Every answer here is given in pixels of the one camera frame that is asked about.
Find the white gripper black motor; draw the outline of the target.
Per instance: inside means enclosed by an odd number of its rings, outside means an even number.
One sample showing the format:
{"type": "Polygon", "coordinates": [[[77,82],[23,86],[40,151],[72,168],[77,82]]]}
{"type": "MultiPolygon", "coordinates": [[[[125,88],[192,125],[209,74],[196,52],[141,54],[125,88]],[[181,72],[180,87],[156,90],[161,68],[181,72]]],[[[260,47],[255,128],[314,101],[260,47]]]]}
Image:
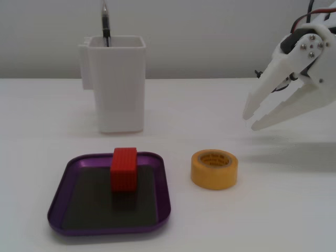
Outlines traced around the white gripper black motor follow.
{"type": "Polygon", "coordinates": [[[274,56],[259,78],[258,87],[249,93],[243,119],[250,119],[261,103],[288,78],[299,78],[303,86],[286,101],[281,102],[251,129],[258,131],[328,106],[335,101],[335,12],[310,12],[317,17],[298,25],[299,17],[290,34],[274,51],[274,56]]]}

